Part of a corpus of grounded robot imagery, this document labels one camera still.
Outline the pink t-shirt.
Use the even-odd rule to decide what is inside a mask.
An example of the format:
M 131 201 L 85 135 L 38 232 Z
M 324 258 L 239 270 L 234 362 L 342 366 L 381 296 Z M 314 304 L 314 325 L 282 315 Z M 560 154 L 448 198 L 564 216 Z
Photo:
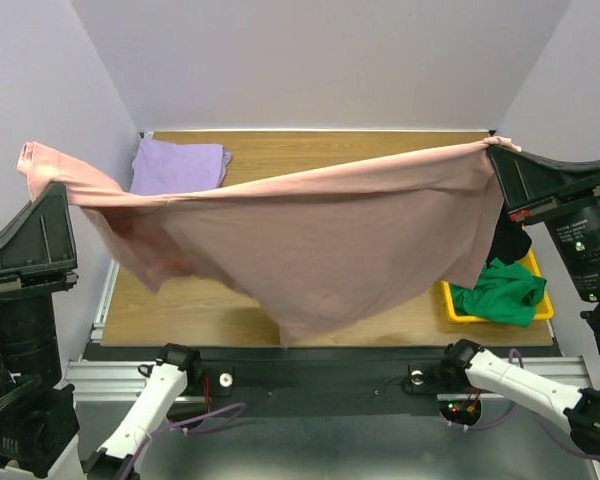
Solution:
M 147 289 L 215 280 L 257 301 L 286 340 L 334 332 L 444 280 L 473 287 L 503 205 L 488 155 L 508 138 L 429 148 L 203 192 L 136 195 L 36 142 L 17 168 L 31 197 L 65 186 Z

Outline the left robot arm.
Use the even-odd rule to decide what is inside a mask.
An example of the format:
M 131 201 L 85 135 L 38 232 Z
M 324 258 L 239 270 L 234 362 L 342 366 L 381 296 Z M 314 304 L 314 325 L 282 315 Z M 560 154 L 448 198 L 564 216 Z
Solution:
M 114 433 L 82 463 L 74 387 L 63 385 L 53 296 L 78 281 L 65 187 L 51 183 L 0 231 L 0 474 L 136 479 L 141 455 L 181 394 L 202 382 L 198 352 L 167 345 Z

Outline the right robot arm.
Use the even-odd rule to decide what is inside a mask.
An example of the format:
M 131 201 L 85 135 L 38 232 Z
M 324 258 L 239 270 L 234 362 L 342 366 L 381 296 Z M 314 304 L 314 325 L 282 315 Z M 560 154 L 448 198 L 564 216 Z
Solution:
M 511 219 L 542 223 L 580 299 L 600 355 L 600 160 L 562 162 L 494 145 L 487 149 Z M 440 378 L 452 390 L 499 394 L 566 432 L 575 453 L 600 462 L 600 389 L 561 384 L 462 339 L 447 347 Z

